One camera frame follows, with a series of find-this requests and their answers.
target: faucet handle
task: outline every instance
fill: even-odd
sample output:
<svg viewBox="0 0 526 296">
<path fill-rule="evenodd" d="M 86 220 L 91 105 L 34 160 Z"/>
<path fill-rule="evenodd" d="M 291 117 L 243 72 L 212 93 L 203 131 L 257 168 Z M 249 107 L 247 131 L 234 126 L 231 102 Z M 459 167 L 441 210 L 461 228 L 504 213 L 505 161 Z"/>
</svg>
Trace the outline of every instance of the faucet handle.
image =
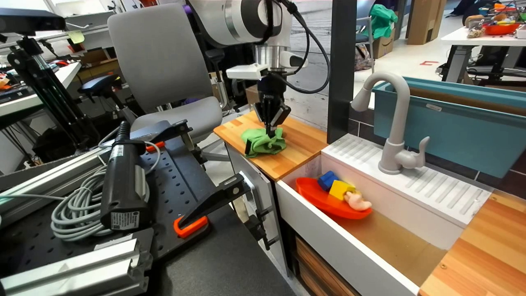
<svg viewBox="0 0 526 296">
<path fill-rule="evenodd" d="M 425 137 L 420 141 L 420 144 L 418 145 L 418 149 L 420 150 L 420 153 L 413 152 L 414 158 L 416 159 L 416 167 L 422 167 L 426 164 L 426 147 L 429 143 L 429 137 Z"/>
</svg>

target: label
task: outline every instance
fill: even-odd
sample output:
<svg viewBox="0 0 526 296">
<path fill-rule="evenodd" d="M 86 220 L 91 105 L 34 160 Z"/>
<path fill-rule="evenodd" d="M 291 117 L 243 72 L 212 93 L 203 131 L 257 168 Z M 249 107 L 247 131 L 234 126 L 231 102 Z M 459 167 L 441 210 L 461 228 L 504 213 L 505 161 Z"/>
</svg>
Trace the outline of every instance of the label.
<svg viewBox="0 0 526 296">
<path fill-rule="evenodd" d="M 139 228 L 139 212 L 112 213 L 112 229 L 127 230 Z"/>
<path fill-rule="evenodd" d="M 438 111 L 438 112 L 442 111 L 442 107 L 439 107 L 439 106 L 436 106 L 436 105 L 426 104 L 426 107 L 429 108 L 429 109 Z"/>
<path fill-rule="evenodd" d="M 124 145 L 117 145 L 113 147 L 112 153 L 109 155 L 109 159 L 114 157 L 123 156 L 124 154 Z"/>
</svg>

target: black camera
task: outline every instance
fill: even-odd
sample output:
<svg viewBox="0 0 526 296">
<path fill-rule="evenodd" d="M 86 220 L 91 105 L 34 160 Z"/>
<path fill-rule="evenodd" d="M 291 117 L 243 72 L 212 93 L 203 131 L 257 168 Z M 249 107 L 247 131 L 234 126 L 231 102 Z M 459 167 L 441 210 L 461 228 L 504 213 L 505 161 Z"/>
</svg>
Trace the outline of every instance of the black camera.
<svg viewBox="0 0 526 296">
<path fill-rule="evenodd" d="M 0 8 L 0 33 L 34 36 L 38 31 L 63 31 L 66 20 L 48 11 Z"/>
</svg>

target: teal plastic bin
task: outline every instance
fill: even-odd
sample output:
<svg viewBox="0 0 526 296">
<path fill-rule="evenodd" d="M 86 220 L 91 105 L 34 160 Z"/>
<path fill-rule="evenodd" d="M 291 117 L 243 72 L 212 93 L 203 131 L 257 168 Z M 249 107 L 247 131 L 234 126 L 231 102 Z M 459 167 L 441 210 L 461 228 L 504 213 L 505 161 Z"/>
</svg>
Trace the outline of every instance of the teal plastic bin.
<svg viewBox="0 0 526 296">
<path fill-rule="evenodd" d="M 526 93 L 405 77 L 409 87 L 474 100 L 526 108 Z M 389 137 L 396 92 L 389 83 L 374 87 L 375 134 Z M 411 96 L 404 140 L 418 149 L 430 136 L 426 152 L 504 177 L 526 147 L 526 117 Z"/>
</svg>

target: gray chair backrest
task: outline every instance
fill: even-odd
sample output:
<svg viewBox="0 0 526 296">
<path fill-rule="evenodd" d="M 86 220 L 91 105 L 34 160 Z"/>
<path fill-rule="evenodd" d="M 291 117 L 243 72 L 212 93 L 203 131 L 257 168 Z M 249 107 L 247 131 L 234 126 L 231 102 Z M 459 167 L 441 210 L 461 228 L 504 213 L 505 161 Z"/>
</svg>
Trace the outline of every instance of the gray chair backrest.
<svg viewBox="0 0 526 296">
<path fill-rule="evenodd" d="M 180 4 L 119 13 L 108 19 L 108 28 L 124 78 L 146 112 L 212 96 L 203 55 Z"/>
</svg>

